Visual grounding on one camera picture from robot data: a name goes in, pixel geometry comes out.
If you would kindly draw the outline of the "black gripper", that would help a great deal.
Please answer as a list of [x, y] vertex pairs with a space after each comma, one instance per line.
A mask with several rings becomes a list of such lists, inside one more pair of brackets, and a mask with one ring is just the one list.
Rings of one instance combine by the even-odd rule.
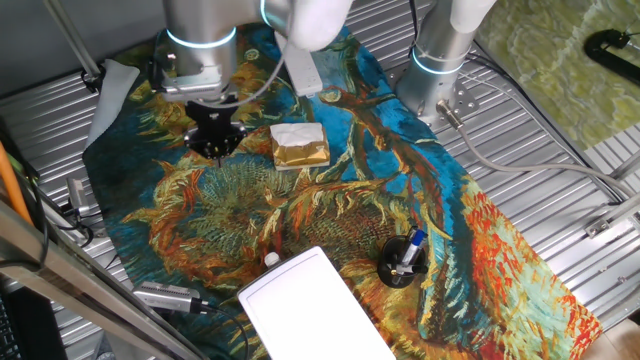
[[194, 120], [200, 129], [226, 131], [218, 148], [209, 135], [198, 128], [189, 129], [183, 137], [184, 144], [190, 150], [208, 160], [218, 161], [221, 166], [247, 136], [242, 125], [232, 125], [231, 118], [237, 107], [212, 108], [189, 101], [185, 105], [186, 115]]

